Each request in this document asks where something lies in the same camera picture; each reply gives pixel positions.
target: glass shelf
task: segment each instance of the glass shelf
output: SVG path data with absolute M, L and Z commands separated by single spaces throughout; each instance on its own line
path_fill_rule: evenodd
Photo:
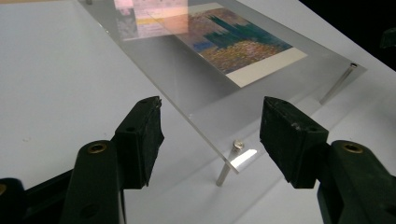
M 320 99 L 353 63 L 232 0 L 80 3 L 237 173 L 265 153 L 259 137 L 264 96 L 289 101 L 312 115 L 321 107 Z M 193 27 L 187 22 L 186 13 L 209 3 L 231 10 L 293 46 L 304 57 L 241 87 L 180 38 Z M 173 16 L 181 19 L 168 22 Z M 358 66 L 344 86 L 363 70 Z M 246 73 L 265 72 L 256 66 Z M 245 147 L 238 157 L 229 157 L 235 139 L 241 140 Z

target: metal standoff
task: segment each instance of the metal standoff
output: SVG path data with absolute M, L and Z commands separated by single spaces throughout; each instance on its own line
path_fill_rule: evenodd
M 233 141 L 233 149 L 231 150 L 229 158 L 232 156 L 237 156 L 238 154 L 241 153 L 242 149 L 244 148 L 244 143 L 241 140 L 234 140 Z M 219 175 L 218 180 L 216 181 L 216 185 L 221 187 L 222 184 L 224 183 L 225 178 L 227 177 L 227 174 L 230 173 L 230 166 L 227 164 L 227 162 L 224 164 L 221 173 Z
M 348 69 L 345 71 L 345 73 L 335 82 L 335 84 L 332 86 L 332 88 L 326 93 L 326 95 L 319 101 L 321 105 L 324 105 L 329 98 L 335 93 L 335 91 L 338 89 L 338 87 L 341 86 L 341 84 L 347 79 L 349 74 L 357 68 L 358 65 L 355 63 L 351 63 L 348 67 Z

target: colorful image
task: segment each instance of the colorful image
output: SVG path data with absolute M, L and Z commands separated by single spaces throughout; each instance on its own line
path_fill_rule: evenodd
M 186 19 L 189 31 L 177 37 L 239 87 L 306 56 L 219 4 L 189 7 Z

